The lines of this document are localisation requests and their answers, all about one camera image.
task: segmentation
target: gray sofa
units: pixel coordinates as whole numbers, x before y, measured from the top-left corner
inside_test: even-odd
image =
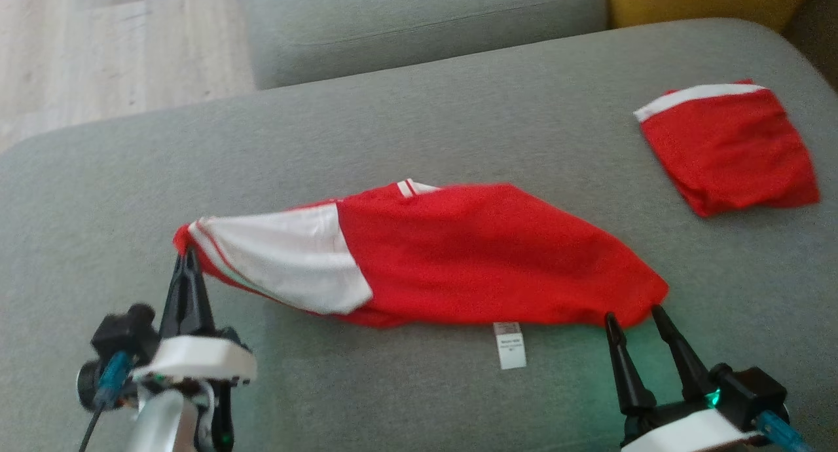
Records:
[[[258,88],[606,28],[606,0],[242,0]]]
[[[703,220],[668,180],[632,111],[670,88],[742,78],[783,102],[811,151],[822,203]],[[90,418],[73,388],[92,356],[87,339],[108,312],[138,301],[161,308],[177,226],[405,177],[511,181],[617,235],[670,283],[667,311],[704,361],[766,369],[790,390],[799,430],[829,450],[838,441],[835,129],[838,96],[796,49],[761,26],[709,19],[24,141],[0,155],[3,450],[77,447]],[[234,393],[237,450],[619,449],[600,329],[524,326],[529,365],[500,371],[490,326],[372,330],[208,286],[216,322],[237,327],[259,360],[259,379]],[[678,398],[652,324],[628,336],[647,386],[662,402]],[[120,450],[131,427],[129,412],[103,416],[90,450]]]

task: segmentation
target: care label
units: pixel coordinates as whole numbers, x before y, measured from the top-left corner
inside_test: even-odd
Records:
[[[494,337],[498,340],[500,369],[526,367],[524,335],[518,323],[495,323]]]

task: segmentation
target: yellow cushion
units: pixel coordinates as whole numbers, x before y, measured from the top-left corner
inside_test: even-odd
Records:
[[[804,0],[610,0],[615,28],[688,18],[741,18],[781,31]]]

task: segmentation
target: black clamp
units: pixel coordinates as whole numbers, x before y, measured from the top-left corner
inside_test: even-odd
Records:
[[[605,317],[611,366],[617,387],[620,413],[626,416],[625,437],[620,443],[625,447],[653,429],[676,422],[684,417],[709,408],[719,413],[741,431],[752,431],[756,417],[764,411],[773,411],[788,423],[784,407],[786,389],[762,369],[752,367],[734,372],[727,364],[719,364],[707,371],[691,345],[676,329],[665,310],[655,305],[652,317],[661,339],[672,352],[678,375],[682,382],[683,401],[658,405],[655,395],[644,386],[640,374],[626,349],[626,337],[610,312]],[[757,437],[754,445],[766,445]]]
[[[102,320],[90,341],[99,359],[85,363],[76,380],[82,406],[90,411],[93,410],[93,398],[96,395],[97,381],[101,377],[103,366],[107,365],[111,357],[119,351],[128,354],[134,366],[144,366],[155,356],[159,342],[179,335],[223,338],[247,348],[233,328],[215,329],[215,321],[209,305],[210,299],[204,285],[198,253],[194,247],[189,247],[185,254],[177,256],[174,263],[174,272],[160,318],[159,331],[155,331],[152,327],[155,310],[147,305],[134,305],[126,314],[109,314]],[[211,428],[213,449],[216,452],[231,452],[234,434],[230,390],[236,386],[237,381],[207,380],[207,382],[212,386],[217,404],[198,406],[198,409],[203,415],[209,411],[209,407],[213,407]],[[146,386],[150,390],[159,389],[159,386],[152,384]],[[197,383],[185,381],[179,386],[179,390],[191,396],[200,391],[200,386]],[[116,407],[134,404],[136,401],[137,385],[128,381],[123,387]]]

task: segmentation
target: folded red shirt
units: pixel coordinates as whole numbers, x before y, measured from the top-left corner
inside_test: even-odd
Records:
[[[666,282],[613,235],[509,184],[399,181],[257,216],[202,218],[174,245],[222,282],[364,326],[640,323]]]
[[[750,80],[677,90],[634,112],[674,185],[702,217],[820,201],[783,105]]]

